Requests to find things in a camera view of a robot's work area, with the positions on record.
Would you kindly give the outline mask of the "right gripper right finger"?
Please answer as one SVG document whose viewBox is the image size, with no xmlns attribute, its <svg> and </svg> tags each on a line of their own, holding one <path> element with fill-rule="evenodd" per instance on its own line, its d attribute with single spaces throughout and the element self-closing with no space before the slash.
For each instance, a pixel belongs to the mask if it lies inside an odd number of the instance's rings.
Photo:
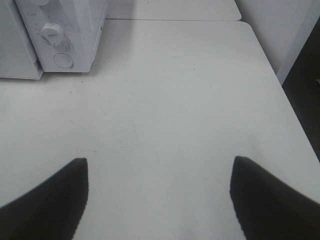
<svg viewBox="0 0 320 240">
<path fill-rule="evenodd" d="M 247 240 L 320 238 L 319 203 L 248 157 L 235 157 L 229 193 Z"/>
</svg>

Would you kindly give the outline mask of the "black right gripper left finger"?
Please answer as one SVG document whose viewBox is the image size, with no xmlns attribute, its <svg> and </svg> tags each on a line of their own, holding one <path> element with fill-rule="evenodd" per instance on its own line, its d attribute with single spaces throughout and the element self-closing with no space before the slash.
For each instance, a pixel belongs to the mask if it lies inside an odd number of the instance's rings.
<svg viewBox="0 0 320 240">
<path fill-rule="evenodd" d="M 2 240 L 73 239 L 89 195 L 88 162 L 75 158 L 0 208 Z"/>
</svg>

